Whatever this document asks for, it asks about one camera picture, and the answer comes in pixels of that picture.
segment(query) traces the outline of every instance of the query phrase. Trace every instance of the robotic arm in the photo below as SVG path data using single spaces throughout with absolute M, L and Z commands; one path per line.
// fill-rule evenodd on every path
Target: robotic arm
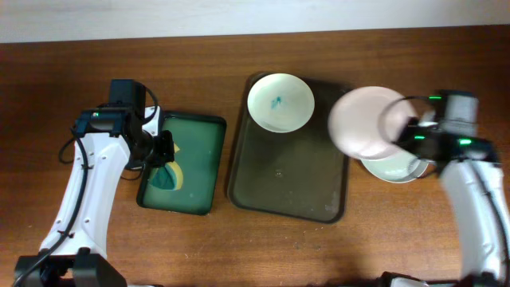
M 155 107 L 145 108 L 149 92 Z M 83 111 L 73 130 L 73 171 L 60 211 L 39 256 L 20 257 L 14 286 L 127 286 L 106 261 L 106 235 L 124 168 L 161 167 L 174 160 L 169 131 L 161 131 L 157 99 L 133 80 L 113 80 L 107 104 Z M 73 270 L 73 282 L 62 279 Z
M 464 278 L 459 285 L 508 286 L 510 221 L 503 172 L 492 143 L 475 137 L 478 99 L 468 92 L 442 90 L 426 100 L 435 111 L 422 121 L 410 119 L 394 144 L 437 167 L 459 228 Z M 386 283 L 416 283 L 393 278 Z

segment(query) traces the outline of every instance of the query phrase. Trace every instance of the white bowl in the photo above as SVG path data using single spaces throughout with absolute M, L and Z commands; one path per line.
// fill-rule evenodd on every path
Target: white bowl
M 275 73 L 261 78 L 249 90 L 248 111 L 253 120 L 271 132 L 292 132 L 312 117 L 315 100 L 300 78 Z

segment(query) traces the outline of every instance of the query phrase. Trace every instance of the wooden table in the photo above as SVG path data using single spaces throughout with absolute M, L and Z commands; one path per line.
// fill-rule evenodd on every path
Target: wooden table
M 120 182 L 108 260 L 128 282 L 306 285 L 385 270 L 456 278 L 456 226 L 436 179 L 385 183 L 352 162 L 347 212 L 333 225 L 233 206 L 225 189 L 241 94 L 259 71 L 405 95 L 472 91 L 481 99 L 479 134 L 496 143 L 509 174 L 508 55 L 510 26 L 0 45 L 0 285 L 12 282 L 18 256 L 36 254 L 47 235 L 70 174 L 57 151 L 79 112 L 107 100 L 112 78 L 143 82 L 165 109 L 228 123 L 209 215 L 143 209 L 135 202 L 139 183 Z

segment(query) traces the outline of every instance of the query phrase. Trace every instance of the green tray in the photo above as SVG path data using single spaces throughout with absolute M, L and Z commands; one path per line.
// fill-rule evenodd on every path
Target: green tray
M 154 176 L 158 169 L 148 168 L 143 172 L 136 202 L 151 209 L 208 214 L 222 156 L 225 120 L 217 116 L 167 112 L 163 130 L 172 133 L 179 148 L 175 162 L 183 173 L 182 187 L 177 191 L 156 187 Z

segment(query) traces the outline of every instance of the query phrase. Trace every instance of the dark green tray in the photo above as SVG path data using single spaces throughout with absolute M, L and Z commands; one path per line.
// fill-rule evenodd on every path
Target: dark green tray
M 266 75 L 249 81 L 245 100 L 251 87 Z M 243 108 L 228 195 L 243 209 L 333 223 L 345 210 L 349 159 L 329 138 L 328 115 L 347 89 L 303 81 L 313 91 L 316 106 L 312 118 L 297 131 L 266 131 Z
M 141 207 L 205 215 L 211 210 L 218 167 L 222 156 L 226 122 L 218 116 L 167 112 L 163 130 L 172 132 L 180 151 L 175 162 L 184 180 L 178 191 L 162 190 L 150 184 L 156 170 L 146 169 L 136 202 Z

